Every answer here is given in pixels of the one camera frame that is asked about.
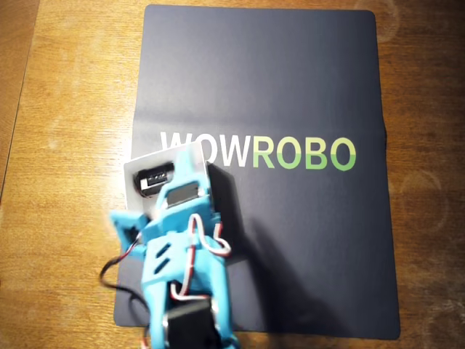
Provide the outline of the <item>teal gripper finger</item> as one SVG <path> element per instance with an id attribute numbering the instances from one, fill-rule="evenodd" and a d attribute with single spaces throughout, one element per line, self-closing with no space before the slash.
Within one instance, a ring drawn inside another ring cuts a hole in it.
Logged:
<path id="1" fill-rule="evenodd" d="M 202 148 L 172 148 L 174 160 L 174 176 L 170 185 L 170 193 L 186 196 L 193 193 L 196 185 L 197 196 L 209 196 L 211 183 L 207 171 Z"/>

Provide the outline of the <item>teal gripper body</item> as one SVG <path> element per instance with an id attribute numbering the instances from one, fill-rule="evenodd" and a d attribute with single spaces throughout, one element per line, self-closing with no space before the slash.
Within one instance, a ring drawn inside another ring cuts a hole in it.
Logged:
<path id="1" fill-rule="evenodd" d="M 209 180 L 172 181 L 162 187 L 155 203 L 151 221 L 144 227 L 145 241 L 165 236 L 169 231 L 182 233 L 187 230 L 190 215 L 201 216 L 208 235 L 220 222 L 221 215 L 214 209 Z"/>

